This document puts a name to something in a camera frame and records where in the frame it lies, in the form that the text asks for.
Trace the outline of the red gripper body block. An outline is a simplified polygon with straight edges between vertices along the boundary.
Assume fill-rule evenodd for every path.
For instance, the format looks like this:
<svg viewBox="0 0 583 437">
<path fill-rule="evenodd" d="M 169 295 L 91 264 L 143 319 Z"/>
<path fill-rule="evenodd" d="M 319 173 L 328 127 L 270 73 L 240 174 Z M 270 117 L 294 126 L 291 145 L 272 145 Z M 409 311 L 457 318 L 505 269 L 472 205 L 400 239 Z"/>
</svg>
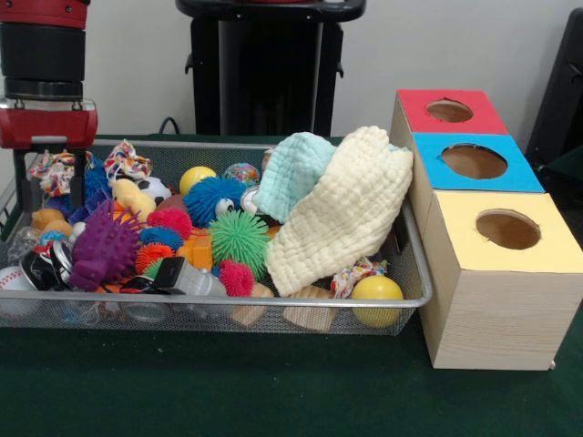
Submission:
<svg viewBox="0 0 583 437">
<path fill-rule="evenodd" d="M 96 110 L 1 109 L 1 148 L 28 150 L 34 137 L 64 137 L 67 149 L 87 149 L 96 133 Z"/>
</svg>

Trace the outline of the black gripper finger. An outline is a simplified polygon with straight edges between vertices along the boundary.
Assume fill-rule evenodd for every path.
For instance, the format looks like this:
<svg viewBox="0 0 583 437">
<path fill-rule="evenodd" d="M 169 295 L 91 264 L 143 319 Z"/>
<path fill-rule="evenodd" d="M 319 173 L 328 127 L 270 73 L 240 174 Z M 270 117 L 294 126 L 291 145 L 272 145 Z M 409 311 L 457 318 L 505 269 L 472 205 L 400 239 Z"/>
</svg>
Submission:
<svg viewBox="0 0 583 437">
<path fill-rule="evenodd" d="M 85 150 L 74 151 L 74 174 L 70 180 L 70 196 L 72 204 L 81 208 L 85 204 L 85 173 L 87 165 L 87 152 Z"/>
<path fill-rule="evenodd" d="M 13 161 L 15 169 L 15 189 L 17 204 L 23 212 L 32 211 L 32 191 L 27 176 L 26 151 L 14 150 Z"/>
</svg>

